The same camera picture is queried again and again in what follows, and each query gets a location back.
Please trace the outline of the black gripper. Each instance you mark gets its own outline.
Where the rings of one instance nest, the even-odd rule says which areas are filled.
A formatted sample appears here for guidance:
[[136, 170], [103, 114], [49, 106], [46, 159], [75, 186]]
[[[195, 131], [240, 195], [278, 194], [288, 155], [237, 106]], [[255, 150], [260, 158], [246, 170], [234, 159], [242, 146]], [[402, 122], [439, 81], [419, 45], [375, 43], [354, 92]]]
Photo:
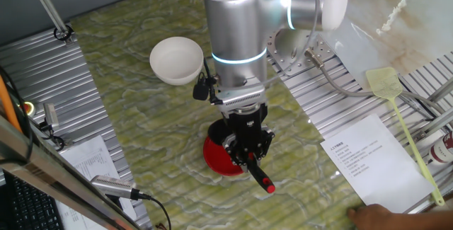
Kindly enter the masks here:
[[246, 167], [250, 153], [254, 154], [258, 161], [266, 157], [275, 137], [273, 131], [262, 126], [267, 115], [268, 107], [265, 103], [224, 115], [226, 126], [235, 136], [226, 151], [237, 166]]

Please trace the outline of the person's right hand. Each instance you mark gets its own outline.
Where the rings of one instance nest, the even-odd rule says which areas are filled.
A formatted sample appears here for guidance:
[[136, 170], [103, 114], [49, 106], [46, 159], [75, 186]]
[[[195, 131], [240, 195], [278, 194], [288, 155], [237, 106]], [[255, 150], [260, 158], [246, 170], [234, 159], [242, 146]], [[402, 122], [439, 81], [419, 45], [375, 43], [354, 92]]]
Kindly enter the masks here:
[[347, 216], [358, 230], [382, 230], [391, 226], [395, 214], [381, 205], [347, 210]]

